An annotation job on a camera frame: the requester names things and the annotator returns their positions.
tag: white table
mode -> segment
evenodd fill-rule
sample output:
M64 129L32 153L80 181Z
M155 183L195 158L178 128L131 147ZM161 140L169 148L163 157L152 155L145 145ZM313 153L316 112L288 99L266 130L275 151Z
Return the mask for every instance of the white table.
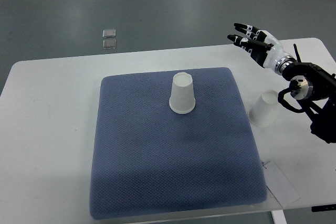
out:
M336 72L336 63L320 40L294 39L282 43L293 55L292 44L296 43L302 61L313 62L329 73ZM231 69L246 110L264 90L280 91L288 86L281 76L261 68L233 45L14 64L0 96L1 222L96 223L89 214L89 188L102 78L212 67ZM336 144L326 144L312 135L310 123L305 114L281 107L270 127L251 126L260 158L264 162L274 161L300 195L287 208L336 203ZM115 219L113 223L277 209L281 206L269 196L264 203L253 206L129 217Z

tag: blue fabric cushion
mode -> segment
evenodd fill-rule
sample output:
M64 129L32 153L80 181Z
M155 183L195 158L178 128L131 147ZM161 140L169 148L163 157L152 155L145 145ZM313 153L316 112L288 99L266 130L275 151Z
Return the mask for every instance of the blue fabric cushion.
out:
M192 75L195 109L169 107L173 76ZM90 212L107 219L266 200L261 161L227 68L103 79Z

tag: robotic hand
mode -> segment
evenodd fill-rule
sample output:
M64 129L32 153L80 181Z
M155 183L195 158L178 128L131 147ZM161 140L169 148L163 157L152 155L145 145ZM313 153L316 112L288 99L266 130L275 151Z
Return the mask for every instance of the robotic hand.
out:
M289 88L279 92L278 101L286 109L305 112L312 121L311 133L327 143L336 143L336 79L319 66L301 62L294 44L297 60L285 52L282 44L268 31L254 26L235 23L235 29L249 38L228 35L234 45L250 53L263 68L270 68L275 73L290 81ZM301 109L292 107L285 99L286 93L297 100ZM323 108L313 101L328 99Z

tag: upside-down paper cup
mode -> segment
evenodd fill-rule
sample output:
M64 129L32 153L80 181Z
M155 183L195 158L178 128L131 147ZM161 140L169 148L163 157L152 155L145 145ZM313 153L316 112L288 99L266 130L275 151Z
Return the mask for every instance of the upside-down paper cup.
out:
M178 114L191 112L195 107L193 78L186 72L179 72L173 77L170 108Z
M250 122L258 127L270 126L274 121L278 104L278 92L266 90L248 111Z

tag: white paper cup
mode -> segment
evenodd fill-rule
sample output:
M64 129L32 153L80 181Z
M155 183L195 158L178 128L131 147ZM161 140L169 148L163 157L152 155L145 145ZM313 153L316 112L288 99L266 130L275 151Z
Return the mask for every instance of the white paper cup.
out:
M178 114L186 114L194 109L195 103L192 76L186 72L174 75L169 99L170 108Z
M258 127L270 126L274 121L278 104L278 92L266 90L248 111L250 122Z

